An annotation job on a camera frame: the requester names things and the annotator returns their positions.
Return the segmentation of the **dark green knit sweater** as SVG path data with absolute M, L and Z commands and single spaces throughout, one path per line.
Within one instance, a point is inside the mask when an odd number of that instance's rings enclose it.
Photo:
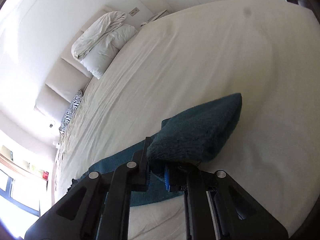
M 187 109 L 164 119 L 161 130 L 151 136 L 147 158 L 151 162 L 146 192 L 133 192 L 131 206 L 142 206 L 179 197 L 168 192 L 164 167 L 170 161 L 204 163 L 213 160 L 236 128 L 242 108 L 240 93 L 231 94 Z

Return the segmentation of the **red storage box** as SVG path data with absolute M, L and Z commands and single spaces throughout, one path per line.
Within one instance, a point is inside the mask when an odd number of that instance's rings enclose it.
M 48 176 L 49 176 L 49 173 L 46 172 L 46 171 L 43 171 L 43 173 L 42 173 L 42 178 L 43 178 L 44 180 L 48 180 Z

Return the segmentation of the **zebra print pillow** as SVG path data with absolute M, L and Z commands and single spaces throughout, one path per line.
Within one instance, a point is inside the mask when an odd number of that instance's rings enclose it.
M 68 107 L 64 116 L 62 117 L 61 125 L 59 127 L 60 134 L 65 133 L 69 122 L 71 121 L 74 113 L 76 112 L 77 107 L 80 105 L 82 101 L 82 98 L 83 98 L 83 92 L 82 90 L 78 90 L 74 98 L 72 99 L 70 106 Z

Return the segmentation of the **black framed window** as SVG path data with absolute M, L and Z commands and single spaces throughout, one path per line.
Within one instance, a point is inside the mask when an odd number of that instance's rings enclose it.
M 39 188 L 29 180 L 14 179 L 1 170 L 1 197 L 36 217 L 40 217 Z

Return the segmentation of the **beige padded headboard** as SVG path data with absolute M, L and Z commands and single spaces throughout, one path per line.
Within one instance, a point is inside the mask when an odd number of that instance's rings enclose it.
M 51 68 L 35 102 L 35 109 L 57 121 L 61 120 L 72 99 L 84 90 L 92 74 L 71 54 L 72 44 L 101 16 L 113 9 L 103 6 L 73 36 Z

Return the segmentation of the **folded white duvet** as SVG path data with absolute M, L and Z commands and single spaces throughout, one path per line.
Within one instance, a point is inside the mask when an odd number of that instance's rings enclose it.
M 72 44 L 72 57 L 95 78 L 103 76 L 123 46 L 136 35 L 136 28 L 126 24 L 126 19 L 124 12 L 107 12 Z

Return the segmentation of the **beige bed with sheet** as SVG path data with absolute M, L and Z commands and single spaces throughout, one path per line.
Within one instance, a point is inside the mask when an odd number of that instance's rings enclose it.
M 319 197 L 319 22 L 280 0 L 228 0 L 145 25 L 88 84 L 56 156 L 55 198 L 162 120 L 233 93 L 239 123 L 203 170 L 225 170 L 293 235 Z

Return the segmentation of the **white nightstand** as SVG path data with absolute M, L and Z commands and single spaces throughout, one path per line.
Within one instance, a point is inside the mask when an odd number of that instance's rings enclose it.
M 163 10 L 155 15 L 153 15 L 150 19 L 148 19 L 146 22 L 141 23 L 141 27 L 147 25 L 148 23 L 154 22 L 159 18 L 165 17 L 169 14 L 169 12 L 167 10 Z

